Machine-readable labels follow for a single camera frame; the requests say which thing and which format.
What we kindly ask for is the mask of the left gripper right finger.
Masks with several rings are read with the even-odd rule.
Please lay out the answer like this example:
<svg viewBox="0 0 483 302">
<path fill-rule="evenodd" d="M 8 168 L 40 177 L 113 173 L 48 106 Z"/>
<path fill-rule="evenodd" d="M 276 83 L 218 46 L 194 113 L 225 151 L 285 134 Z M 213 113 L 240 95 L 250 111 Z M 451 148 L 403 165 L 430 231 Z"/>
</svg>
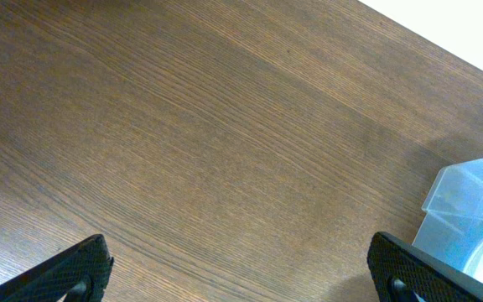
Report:
<svg viewBox="0 0 483 302">
<path fill-rule="evenodd" d="M 367 265 L 383 302 L 483 302 L 483 283 L 388 232 L 373 235 Z"/>
</svg>

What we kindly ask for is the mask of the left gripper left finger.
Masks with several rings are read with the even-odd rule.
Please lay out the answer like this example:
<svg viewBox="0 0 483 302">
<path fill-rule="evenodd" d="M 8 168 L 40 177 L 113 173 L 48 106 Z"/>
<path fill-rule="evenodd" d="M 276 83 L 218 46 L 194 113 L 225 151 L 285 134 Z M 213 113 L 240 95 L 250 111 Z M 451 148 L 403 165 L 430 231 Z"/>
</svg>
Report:
<svg viewBox="0 0 483 302">
<path fill-rule="evenodd" d="M 113 264 L 104 236 L 92 235 L 0 284 L 0 302 L 100 301 Z"/>
</svg>

